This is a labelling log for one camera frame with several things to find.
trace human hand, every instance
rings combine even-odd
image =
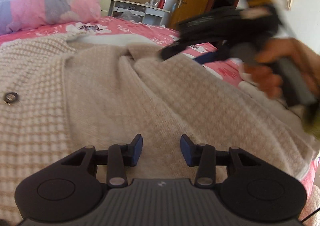
[[[270,39],[265,48],[256,56],[258,63],[272,63],[281,57],[290,57],[300,70],[310,91],[318,97],[320,95],[320,56],[302,42],[290,39]],[[244,71],[251,75],[252,80],[259,85],[259,89],[270,99],[282,95],[282,78],[273,74],[266,65],[249,66],[244,64]]]

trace plastic bag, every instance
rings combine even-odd
[[[140,19],[141,19],[140,16],[134,15],[130,12],[124,12],[118,18],[123,19],[125,21],[135,21],[135,22],[140,22]]]

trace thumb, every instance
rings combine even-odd
[[[271,39],[256,56],[258,63],[272,63],[281,57],[290,56],[296,51],[291,39]]]

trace door handle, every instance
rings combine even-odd
[[[185,2],[184,0],[178,0],[177,4],[178,4],[177,8],[180,8],[182,4],[187,4],[187,2]]]

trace knit fabric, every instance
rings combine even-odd
[[[161,62],[154,45],[75,50],[53,36],[0,49],[0,218],[21,219],[14,202],[25,177],[85,145],[107,149],[143,136],[128,178],[194,178],[180,136],[218,150],[239,146],[301,178],[315,151],[246,94],[180,54]],[[98,178],[104,180],[101,170]],[[226,178],[217,168],[217,180]]]

